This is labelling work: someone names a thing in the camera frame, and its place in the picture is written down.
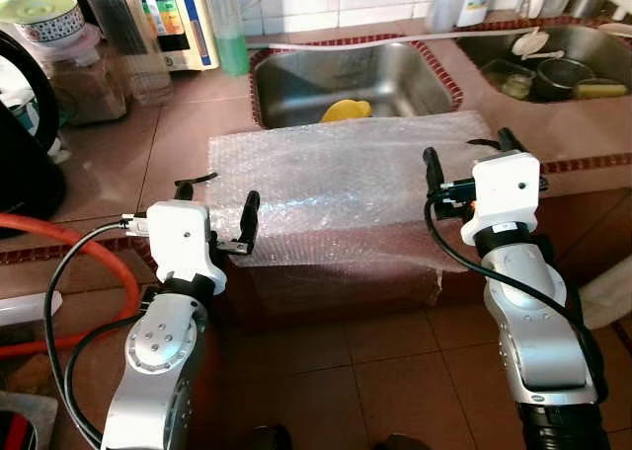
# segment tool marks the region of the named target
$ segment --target yellow sponge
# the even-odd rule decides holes
[[[369,102],[354,100],[340,100],[327,108],[321,118],[321,122],[341,121],[343,119],[353,119],[355,117],[371,116],[371,105]]]

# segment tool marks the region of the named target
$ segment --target orange hose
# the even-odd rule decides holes
[[[0,213],[0,227],[12,228],[14,230],[27,231],[42,236],[47,236],[54,240],[65,243],[66,245],[74,245],[83,235],[76,231],[62,228],[47,221],[36,220],[26,216],[13,215],[11,213]],[[101,262],[114,274],[125,288],[125,304],[122,306],[113,321],[126,319],[136,313],[140,301],[140,291],[138,284],[129,268],[123,261],[107,248],[104,248],[95,241],[90,241],[82,249],[82,253],[92,256]],[[86,334],[71,335],[68,337],[60,337],[55,340],[58,348],[74,346]],[[34,354],[46,352],[45,341],[31,341],[29,343],[13,344],[9,346],[0,346],[0,359],[25,354]]]

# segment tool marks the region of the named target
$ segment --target bowl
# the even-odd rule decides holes
[[[547,58],[537,65],[533,89],[545,100],[566,100],[571,98],[573,88],[587,78],[594,78],[594,72],[585,63],[571,58]]]
[[[26,40],[54,47],[71,45],[86,24],[77,0],[11,0],[0,19],[13,22]]]

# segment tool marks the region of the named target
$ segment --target tiled floor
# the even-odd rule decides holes
[[[632,358],[610,328],[596,332],[611,396],[613,450],[632,448]],[[369,449],[390,433],[434,450],[524,448],[482,305],[223,337],[228,442],[283,423],[298,450]]]

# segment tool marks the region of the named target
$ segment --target bubble wrap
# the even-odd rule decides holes
[[[464,141],[490,138],[476,112],[366,118],[214,137],[207,186],[211,227],[239,234],[249,190],[261,194],[259,235],[242,266],[396,260],[461,270],[423,222],[424,149],[433,146],[447,180],[471,177],[494,151]],[[457,225],[440,225],[460,242]]]

